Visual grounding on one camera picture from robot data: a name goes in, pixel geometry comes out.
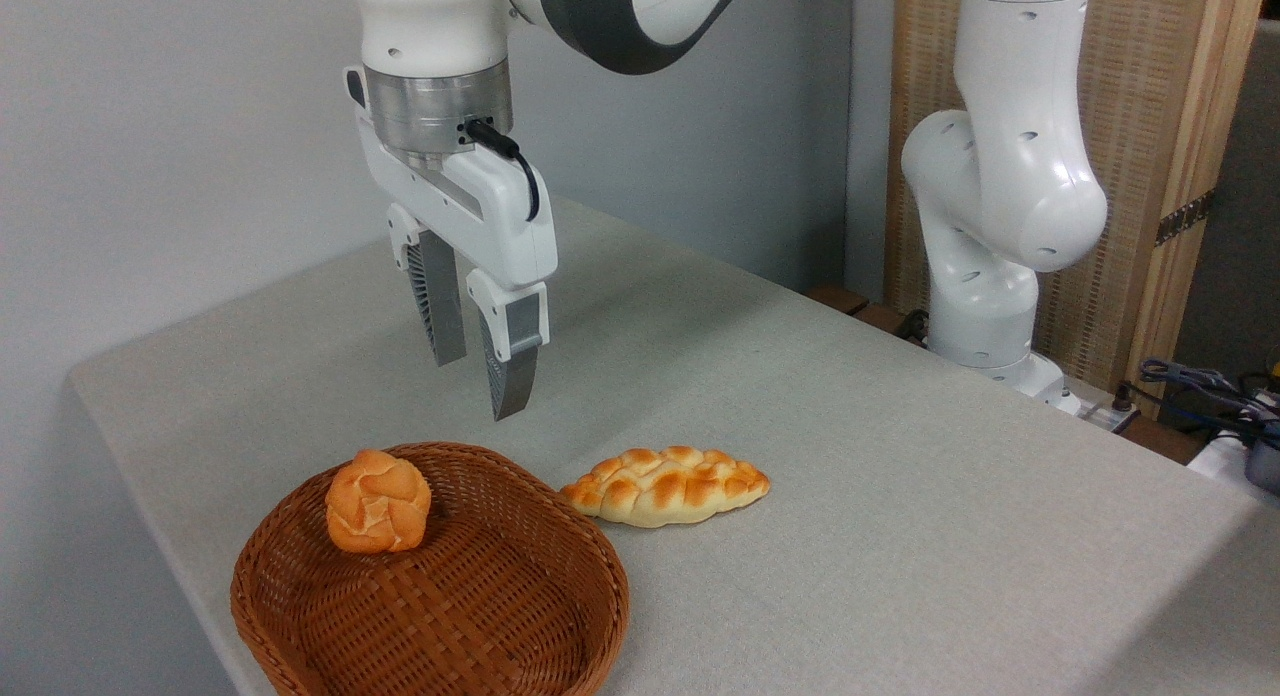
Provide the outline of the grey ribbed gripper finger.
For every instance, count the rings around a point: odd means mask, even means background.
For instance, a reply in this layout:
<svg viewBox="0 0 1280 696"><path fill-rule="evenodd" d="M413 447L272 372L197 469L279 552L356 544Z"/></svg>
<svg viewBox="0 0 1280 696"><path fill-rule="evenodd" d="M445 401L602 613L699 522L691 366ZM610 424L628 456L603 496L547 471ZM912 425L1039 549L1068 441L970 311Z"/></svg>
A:
<svg viewBox="0 0 1280 696"><path fill-rule="evenodd" d="M525 409L532 394L538 351L550 336L547 287L503 289L479 267L466 285L480 313L492 412L502 421Z"/></svg>
<svg viewBox="0 0 1280 696"><path fill-rule="evenodd" d="M465 358L465 324L454 249L399 203L387 210L393 258L410 278L436 365Z"/></svg>

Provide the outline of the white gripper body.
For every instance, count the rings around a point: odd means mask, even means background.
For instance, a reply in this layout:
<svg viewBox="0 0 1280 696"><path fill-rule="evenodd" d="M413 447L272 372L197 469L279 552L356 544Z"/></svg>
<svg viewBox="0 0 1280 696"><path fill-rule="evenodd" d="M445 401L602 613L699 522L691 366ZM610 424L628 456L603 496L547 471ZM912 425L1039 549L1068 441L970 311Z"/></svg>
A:
<svg viewBox="0 0 1280 696"><path fill-rule="evenodd" d="M503 289L558 266L547 187L535 169L479 143L471 122L508 134L508 67L408 78L346 70L367 166L383 191Z"/></svg>

